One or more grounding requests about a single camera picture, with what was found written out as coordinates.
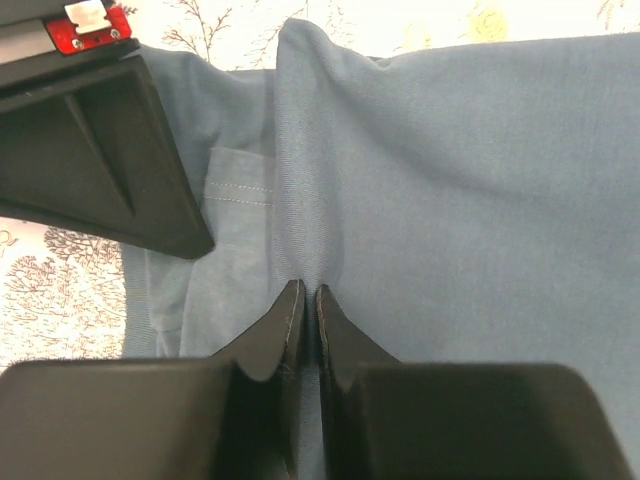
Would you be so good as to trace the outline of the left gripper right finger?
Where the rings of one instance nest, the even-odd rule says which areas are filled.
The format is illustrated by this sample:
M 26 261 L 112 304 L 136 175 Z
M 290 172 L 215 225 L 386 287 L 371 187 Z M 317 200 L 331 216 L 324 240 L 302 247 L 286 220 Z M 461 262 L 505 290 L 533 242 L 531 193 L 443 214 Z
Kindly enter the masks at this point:
M 367 479 L 358 375 L 399 362 L 351 322 L 328 285 L 316 293 L 323 445 L 329 479 Z

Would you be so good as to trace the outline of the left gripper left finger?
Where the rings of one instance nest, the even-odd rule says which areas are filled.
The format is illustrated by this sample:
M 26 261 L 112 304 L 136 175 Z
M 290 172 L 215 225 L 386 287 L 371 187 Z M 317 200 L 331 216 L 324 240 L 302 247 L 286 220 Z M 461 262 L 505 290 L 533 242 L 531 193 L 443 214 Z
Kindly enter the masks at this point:
M 214 479 L 296 479 L 306 289 L 286 283 L 270 309 L 213 358 L 232 367 Z

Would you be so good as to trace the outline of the blue grey t shirt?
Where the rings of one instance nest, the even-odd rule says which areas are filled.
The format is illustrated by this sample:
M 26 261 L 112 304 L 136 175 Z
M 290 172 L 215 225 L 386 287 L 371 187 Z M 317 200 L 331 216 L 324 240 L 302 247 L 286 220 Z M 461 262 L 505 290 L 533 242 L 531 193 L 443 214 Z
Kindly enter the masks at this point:
M 371 59 L 291 19 L 272 70 L 142 55 L 215 248 L 123 248 L 125 356 L 211 354 L 325 284 L 404 360 L 576 368 L 638 467 L 637 34 Z

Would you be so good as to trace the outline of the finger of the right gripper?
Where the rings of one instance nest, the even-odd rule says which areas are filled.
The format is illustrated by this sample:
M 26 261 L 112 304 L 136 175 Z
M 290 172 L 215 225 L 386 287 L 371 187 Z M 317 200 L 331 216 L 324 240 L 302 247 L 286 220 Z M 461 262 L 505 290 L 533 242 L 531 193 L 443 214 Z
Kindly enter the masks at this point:
M 1 68 L 1 213 L 182 259 L 214 248 L 135 40 Z

